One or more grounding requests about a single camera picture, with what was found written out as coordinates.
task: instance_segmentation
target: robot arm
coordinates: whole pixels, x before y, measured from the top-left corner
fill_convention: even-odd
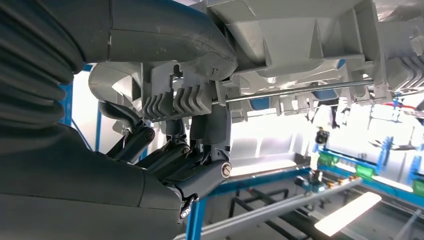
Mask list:
[[[237,63],[219,29],[170,0],[14,0],[1,2],[0,13],[1,238],[172,239],[190,203],[228,177],[229,135],[199,128],[196,139],[209,150],[170,142],[151,163],[128,164],[152,141],[151,129],[105,103],[103,112],[132,130],[107,155],[91,152],[57,123],[65,97],[58,84],[105,61],[178,61],[221,81]],[[194,125],[231,123],[228,109],[217,108]]]

